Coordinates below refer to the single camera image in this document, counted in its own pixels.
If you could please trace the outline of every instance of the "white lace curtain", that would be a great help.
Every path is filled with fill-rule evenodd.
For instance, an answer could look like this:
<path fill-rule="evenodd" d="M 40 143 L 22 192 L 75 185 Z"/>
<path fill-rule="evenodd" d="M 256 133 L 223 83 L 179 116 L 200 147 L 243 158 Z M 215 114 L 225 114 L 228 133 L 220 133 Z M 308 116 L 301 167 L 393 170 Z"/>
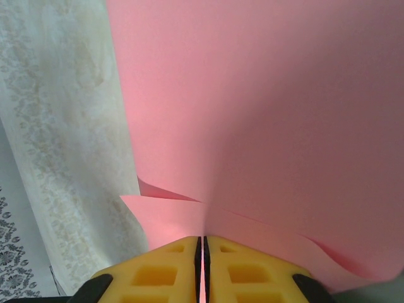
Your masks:
<path fill-rule="evenodd" d="M 0 119 L 68 294 L 145 250 L 103 0 L 0 0 Z"/>

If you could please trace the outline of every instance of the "pink paper sheet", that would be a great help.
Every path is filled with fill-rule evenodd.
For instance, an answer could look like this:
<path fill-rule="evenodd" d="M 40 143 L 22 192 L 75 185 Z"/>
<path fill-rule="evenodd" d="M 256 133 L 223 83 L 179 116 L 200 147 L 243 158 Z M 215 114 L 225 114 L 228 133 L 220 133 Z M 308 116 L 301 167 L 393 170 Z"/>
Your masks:
<path fill-rule="evenodd" d="M 107 5 L 151 247 L 221 235 L 333 290 L 400 272 L 403 1 Z"/>

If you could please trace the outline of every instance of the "gray floral fabric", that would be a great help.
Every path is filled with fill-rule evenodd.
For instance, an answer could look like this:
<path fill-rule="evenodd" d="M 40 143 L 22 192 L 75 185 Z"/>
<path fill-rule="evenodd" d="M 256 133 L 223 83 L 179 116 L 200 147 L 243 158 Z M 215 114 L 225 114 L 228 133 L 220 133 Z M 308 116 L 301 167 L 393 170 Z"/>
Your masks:
<path fill-rule="evenodd" d="M 24 258 L 12 214 L 0 186 L 0 303 L 12 298 L 39 297 L 29 260 Z"/>

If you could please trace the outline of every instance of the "curled paper corner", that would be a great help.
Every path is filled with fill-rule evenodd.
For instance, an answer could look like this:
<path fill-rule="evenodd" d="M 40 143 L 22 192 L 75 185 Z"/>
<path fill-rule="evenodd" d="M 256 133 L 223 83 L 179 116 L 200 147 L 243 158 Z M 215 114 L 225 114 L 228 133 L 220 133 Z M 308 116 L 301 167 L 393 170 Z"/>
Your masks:
<path fill-rule="evenodd" d="M 217 235 L 307 268 L 332 292 L 377 282 L 338 264 L 319 245 L 301 235 L 207 204 L 146 196 L 121 196 L 155 249 L 190 235 Z"/>
<path fill-rule="evenodd" d="M 194 201 L 198 202 L 195 199 L 192 199 L 187 196 L 183 196 L 181 194 L 173 193 L 172 191 L 168 191 L 166 189 L 162 189 L 156 186 L 153 186 L 144 180 L 138 177 L 139 188 L 142 196 L 152 197 L 152 198 L 162 198 L 162 199 L 172 199 L 172 200 L 186 200 L 186 201 Z"/>

